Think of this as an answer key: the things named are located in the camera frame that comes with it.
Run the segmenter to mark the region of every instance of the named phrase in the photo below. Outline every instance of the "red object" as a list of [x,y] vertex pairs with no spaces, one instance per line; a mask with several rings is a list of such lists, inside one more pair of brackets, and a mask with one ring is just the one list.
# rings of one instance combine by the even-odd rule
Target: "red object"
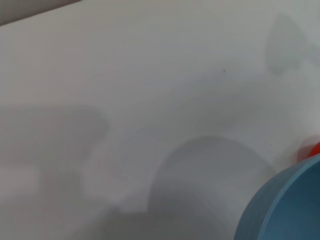
[[320,154],[320,142],[318,142],[316,145],[313,146],[313,148],[309,152],[307,158],[313,157],[318,154]]

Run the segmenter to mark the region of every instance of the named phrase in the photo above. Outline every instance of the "blue cup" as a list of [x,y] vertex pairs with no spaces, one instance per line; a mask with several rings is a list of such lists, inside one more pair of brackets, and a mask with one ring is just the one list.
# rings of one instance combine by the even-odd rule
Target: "blue cup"
[[320,155],[277,174],[244,210],[234,240],[319,240]]

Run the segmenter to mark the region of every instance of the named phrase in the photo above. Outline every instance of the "blue container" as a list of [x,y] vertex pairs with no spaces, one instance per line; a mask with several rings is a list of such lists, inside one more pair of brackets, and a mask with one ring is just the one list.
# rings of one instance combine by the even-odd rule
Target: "blue container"
[[320,155],[269,180],[244,210],[234,240],[320,240]]

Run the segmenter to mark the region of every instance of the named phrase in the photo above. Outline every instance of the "white surface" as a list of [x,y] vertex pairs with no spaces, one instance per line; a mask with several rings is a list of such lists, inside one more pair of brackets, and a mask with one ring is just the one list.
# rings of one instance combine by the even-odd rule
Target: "white surface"
[[[133,222],[158,225],[156,186],[205,208],[150,234],[205,239],[203,215],[220,229],[206,236],[232,239],[255,191],[320,131],[319,27],[316,0],[84,0],[0,27],[1,239],[111,239],[110,212],[134,238]],[[162,169],[201,136],[223,138]]]

